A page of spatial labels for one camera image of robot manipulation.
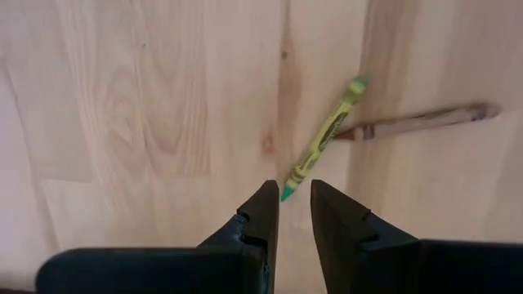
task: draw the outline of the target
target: wood grain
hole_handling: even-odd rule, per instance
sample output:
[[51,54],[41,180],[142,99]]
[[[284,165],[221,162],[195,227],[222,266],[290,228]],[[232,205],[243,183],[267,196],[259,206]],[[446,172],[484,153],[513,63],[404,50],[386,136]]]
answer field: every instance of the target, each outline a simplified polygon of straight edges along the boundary
[[[286,8],[279,84],[280,186],[358,73],[367,7],[360,0],[292,0]],[[277,292],[326,292],[312,233],[311,179],[345,189],[348,163],[349,144],[332,143],[281,204]]]
[[16,92],[0,54],[0,284],[30,289],[37,268],[56,251],[51,222],[35,185]]
[[418,237],[521,241],[517,0],[0,1],[0,286],[72,247],[192,247],[282,185],[347,82],[354,123],[495,119],[332,143],[280,209],[276,291],[325,292],[320,178]]
[[523,70],[515,15],[523,6],[499,4],[370,3],[362,70],[378,85],[360,119],[477,101],[504,109],[493,120],[352,148],[351,194],[418,237],[521,240],[517,222],[507,221],[518,216],[499,219],[499,209],[523,203],[516,182],[506,182],[508,162],[523,156],[514,149]]

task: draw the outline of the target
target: crayon tip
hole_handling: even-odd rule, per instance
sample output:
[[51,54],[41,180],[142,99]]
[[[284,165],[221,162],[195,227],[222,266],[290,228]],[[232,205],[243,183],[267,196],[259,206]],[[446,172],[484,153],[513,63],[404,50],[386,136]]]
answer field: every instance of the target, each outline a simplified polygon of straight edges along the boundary
[[369,80],[362,76],[357,76],[354,79],[352,79],[351,83],[349,84],[349,90],[352,91],[356,95],[361,95],[369,85]]
[[501,107],[497,105],[487,104],[485,111],[485,118],[495,118],[501,112]]
[[285,185],[284,193],[281,195],[280,202],[285,201],[293,192],[294,192],[293,188]]

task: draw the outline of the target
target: crayon wrapper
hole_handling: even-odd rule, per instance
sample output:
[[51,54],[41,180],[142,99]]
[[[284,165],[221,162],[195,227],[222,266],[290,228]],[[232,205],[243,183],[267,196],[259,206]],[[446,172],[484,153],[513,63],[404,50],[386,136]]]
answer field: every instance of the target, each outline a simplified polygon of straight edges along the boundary
[[296,189],[297,186],[308,176],[312,167],[316,163],[316,160],[320,158],[321,153],[327,147],[329,141],[332,140],[334,135],[337,132],[337,129],[340,127],[343,119],[349,114],[354,101],[352,95],[344,97],[338,103],[336,109],[330,114],[324,124],[321,126],[316,137],[309,145],[309,149],[306,151],[305,156],[301,160],[300,164],[294,168],[292,175],[287,180],[286,185],[289,185],[293,189]]

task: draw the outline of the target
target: wood knot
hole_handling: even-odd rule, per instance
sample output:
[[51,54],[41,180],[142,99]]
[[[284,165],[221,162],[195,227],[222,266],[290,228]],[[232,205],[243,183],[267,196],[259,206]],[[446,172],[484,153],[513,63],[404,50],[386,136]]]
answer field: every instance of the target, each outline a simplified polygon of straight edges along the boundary
[[275,139],[272,131],[263,136],[261,150],[264,155],[272,155],[275,152]]

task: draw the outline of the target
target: brown crayon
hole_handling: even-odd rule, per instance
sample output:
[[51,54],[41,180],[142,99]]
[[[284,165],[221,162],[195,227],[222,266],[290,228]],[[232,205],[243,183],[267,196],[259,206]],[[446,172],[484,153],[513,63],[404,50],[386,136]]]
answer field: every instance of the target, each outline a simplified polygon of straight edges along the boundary
[[345,131],[340,131],[335,140],[372,140],[394,136],[409,131],[419,131],[433,127],[450,126],[493,118],[501,109],[490,103],[479,103],[465,107],[443,109],[409,118],[382,120],[366,123]]

